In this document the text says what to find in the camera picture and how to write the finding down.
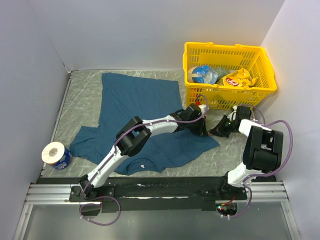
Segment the blue t-shirt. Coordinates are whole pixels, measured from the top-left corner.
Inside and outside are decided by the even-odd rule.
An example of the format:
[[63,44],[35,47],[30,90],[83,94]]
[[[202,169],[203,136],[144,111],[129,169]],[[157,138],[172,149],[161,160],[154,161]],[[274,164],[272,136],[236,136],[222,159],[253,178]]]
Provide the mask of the blue t-shirt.
[[[69,147],[74,157],[97,165],[111,150],[117,133],[132,118],[155,120],[183,107],[177,81],[108,72],[102,74],[101,82],[98,126],[81,127]],[[115,172],[121,175],[141,171],[160,173],[166,168],[182,167],[218,146],[215,139],[195,135],[188,129],[159,134],[152,136],[137,155],[126,159]]]

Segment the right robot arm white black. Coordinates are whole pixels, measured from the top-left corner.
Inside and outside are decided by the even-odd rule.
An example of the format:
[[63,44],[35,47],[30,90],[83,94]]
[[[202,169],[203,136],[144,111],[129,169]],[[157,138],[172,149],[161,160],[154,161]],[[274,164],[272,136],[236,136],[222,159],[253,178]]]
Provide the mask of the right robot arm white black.
[[244,191],[252,180],[272,173],[281,166],[284,134],[254,122],[249,105],[236,105],[229,115],[208,131],[210,136],[228,138],[231,133],[247,137],[242,162],[222,178],[218,193],[230,199]]

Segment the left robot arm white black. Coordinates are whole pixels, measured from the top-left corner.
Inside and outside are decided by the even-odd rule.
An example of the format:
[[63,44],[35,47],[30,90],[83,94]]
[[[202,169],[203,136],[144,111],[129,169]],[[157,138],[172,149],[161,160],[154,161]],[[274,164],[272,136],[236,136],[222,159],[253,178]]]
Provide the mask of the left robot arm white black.
[[79,180],[81,198],[94,201],[99,187],[120,164],[123,174],[181,167],[209,148],[206,136],[208,106],[195,102],[185,109],[153,120],[133,117],[116,135],[115,143],[102,127],[82,127],[69,146],[75,157],[92,159],[97,167]]

